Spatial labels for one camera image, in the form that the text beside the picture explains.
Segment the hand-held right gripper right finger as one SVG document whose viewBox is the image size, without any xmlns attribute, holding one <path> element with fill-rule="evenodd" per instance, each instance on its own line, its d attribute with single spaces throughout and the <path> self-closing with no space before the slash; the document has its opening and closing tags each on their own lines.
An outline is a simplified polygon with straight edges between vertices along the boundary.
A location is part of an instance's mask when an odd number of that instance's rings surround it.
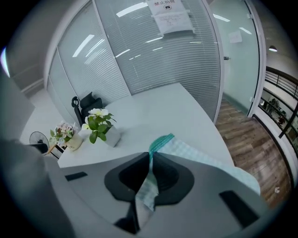
<svg viewBox="0 0 298 238">
<path fill-rule="evenodd" d="M 222 169 L 155 152 L 159 195 L 141 238 L 224 238 L 268 211 L 265 200 Z"/>
</svg>

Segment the white flowers in white pot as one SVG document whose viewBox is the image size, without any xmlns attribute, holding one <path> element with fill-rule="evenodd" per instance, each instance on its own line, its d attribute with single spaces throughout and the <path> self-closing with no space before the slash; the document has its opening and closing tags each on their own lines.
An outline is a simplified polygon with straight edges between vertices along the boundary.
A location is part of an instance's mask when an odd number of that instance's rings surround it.
<svg viewBox="0 0 298 238">
<path fill-rule="evenodd" d="M 94 144 L 97 139 L 102 140 L 110 147 L 115 147 L 121 138 L 119 130 L 110 122 L 116 122 L 113 114 L 107 109 L 93 108 L 88 111 L 85 123 L 82 124 L 83 130 L 90 131 L 89 141 Z"/>
</svg>

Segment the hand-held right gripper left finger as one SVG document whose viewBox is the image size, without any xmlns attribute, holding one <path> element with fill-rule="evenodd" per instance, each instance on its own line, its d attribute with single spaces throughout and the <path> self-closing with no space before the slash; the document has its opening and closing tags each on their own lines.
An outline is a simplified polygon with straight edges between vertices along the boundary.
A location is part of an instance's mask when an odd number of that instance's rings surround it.
<svg viewBox="0 0 298 238">
<path fill-rule="evenodd" d="M 137 235 L 135 196 L 149 171 L 149 154 L 135 153 L 96 164 L 60 168 L 47 160 L 47 172 L 68 224 L 58 238 L 142 238 Z"/>
</svg>

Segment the small white paper sheet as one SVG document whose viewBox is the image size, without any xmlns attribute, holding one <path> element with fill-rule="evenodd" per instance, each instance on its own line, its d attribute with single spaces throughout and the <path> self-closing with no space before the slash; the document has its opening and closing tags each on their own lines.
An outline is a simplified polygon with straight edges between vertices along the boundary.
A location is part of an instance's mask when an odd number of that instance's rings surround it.
<svg viewBox="0 0 298 238">
<path fill-rule="evenodd" d="M 240 31 L 231 32 L 228 36 L 231 44 L 240 43 L 243 41 Z"/>
</svg>

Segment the light green pencil pouch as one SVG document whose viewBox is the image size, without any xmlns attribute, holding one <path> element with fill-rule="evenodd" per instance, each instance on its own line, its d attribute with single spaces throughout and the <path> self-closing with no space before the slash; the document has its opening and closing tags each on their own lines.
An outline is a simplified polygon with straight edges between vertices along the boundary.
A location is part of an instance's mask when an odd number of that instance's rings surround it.
<svg viewBox="0 0 298 238">
<path fill-rule="evenodd" d="M 213 159 L 209 155 L 191 147 L 170 133 L 158 137 L 150 145 L 149 173 L 136 194 L 136 204 L 143 205 L 152 212 L 154 211 L 155 205 L 154 198 L 161 192 L 161 189 L 157 188 L 157 181 L 152 172 L 154 152 L 175 155 L 184 159 L 217 167 L 252 189 L 257 195 L 261 194 L 259 183 L 251 174 L 238 167 L 230 166 Z"/>
</svg>

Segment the black pedestal fan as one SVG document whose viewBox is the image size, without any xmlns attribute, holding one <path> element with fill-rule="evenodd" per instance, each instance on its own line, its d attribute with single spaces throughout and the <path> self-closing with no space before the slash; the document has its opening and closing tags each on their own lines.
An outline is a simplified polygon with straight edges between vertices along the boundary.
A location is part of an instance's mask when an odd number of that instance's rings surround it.
<svg viewBox="0 0 298 238">
<path fill-rule="evenodd" d="M 29 144 L 38 149 L 42 154 L 46 154 L 49 149 L 49 141 L 41 132 L 33 132 L 29 137 Z"/>
</svg>

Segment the frosted glass door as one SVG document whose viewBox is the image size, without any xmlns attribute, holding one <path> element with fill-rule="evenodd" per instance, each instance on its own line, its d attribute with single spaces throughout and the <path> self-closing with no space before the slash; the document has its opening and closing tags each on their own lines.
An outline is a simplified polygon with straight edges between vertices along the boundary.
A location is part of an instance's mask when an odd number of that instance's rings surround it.
<svg viewBox="0 0 298 238">
<path fill-rule="evenodd" d="M 251 12 L 245 0 L 214 0 L 210 4 L 216 20 L 224 60 L 224 97 L 248 115 L 259 74 L 259 45 Z M 242 42 L 231 44 L 229 33 L 240 31 Z"/>
</svg>

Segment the round wooden side table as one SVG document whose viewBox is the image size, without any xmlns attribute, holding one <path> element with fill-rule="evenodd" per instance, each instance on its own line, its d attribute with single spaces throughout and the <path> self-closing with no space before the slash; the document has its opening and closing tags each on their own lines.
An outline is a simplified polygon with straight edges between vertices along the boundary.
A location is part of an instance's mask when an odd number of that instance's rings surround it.
<svg viewBox="0 0 298 238">
<path fill-rule="evenodd" d="M 51 155 L 56 159 L 59 159 L 64 153 L 64 149 L 59 145 L 51 145 L 46 153 L 46 155 Z"/>
</svg>

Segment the black metal railing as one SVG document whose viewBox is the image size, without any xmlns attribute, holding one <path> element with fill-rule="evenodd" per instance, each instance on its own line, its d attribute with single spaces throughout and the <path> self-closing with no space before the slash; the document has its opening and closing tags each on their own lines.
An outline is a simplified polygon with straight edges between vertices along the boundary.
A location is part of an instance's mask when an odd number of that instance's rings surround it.
<svg viewBox="0 0 298 238">
<path fill-rule="evenodd" d="M 282 143 L 280 147 L 289 150 L 298 167 L 298 80 L 268 66 L 256 116 Z"/>
</svg>

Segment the black mesh office chair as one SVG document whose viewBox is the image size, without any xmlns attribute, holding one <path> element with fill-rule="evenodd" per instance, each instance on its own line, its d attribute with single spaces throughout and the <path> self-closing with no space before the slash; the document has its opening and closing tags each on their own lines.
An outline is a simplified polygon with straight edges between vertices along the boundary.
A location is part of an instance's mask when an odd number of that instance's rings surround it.
<svg viewBox="0 0 298 238">
<path fill-rule="evenodd" d="M 82 126 L 85 122 L 85 118 L 89 115 L 89 111 L 98 108 L 102 108 L 102 99 L 94 98 L 92 92 L 85 96 L 82 100 L 79 100 L 77 96 L 72 98 L 71 105 L 74 108 L 74 112 L 79 121 L 79 125 Z"/>
</svg>

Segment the pink flowers in cream pot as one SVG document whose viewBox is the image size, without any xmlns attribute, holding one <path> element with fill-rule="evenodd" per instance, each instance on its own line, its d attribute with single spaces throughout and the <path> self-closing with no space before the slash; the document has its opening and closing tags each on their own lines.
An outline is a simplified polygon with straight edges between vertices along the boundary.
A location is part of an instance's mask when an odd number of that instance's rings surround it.
<svg viewBox="0 0 298 238">
<path fill-rule="evenodd" d="M 67 122 L 57 124 L 54 130 L 50 130 L 50 136 L 49 144 L 51 146 L 66 146 L 71 151 L 77 150 L 83 142 L 75 124 Z"/>
</svg>

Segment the white paper notice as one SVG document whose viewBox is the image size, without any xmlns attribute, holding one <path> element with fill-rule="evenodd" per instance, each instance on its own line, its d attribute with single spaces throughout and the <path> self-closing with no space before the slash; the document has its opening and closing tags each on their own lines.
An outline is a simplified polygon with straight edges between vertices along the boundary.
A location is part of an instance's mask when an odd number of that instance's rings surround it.
<svg viewBox="0 0 298 238">
<path fill-rule="evenodd" d="M 184 7 L 181 0 L 146 0 L 146 3 L 159 29 L 158 35 L 164 37 L 180 31 L 195 33 L 190 20 L 191 11 Z"/>
</svg>

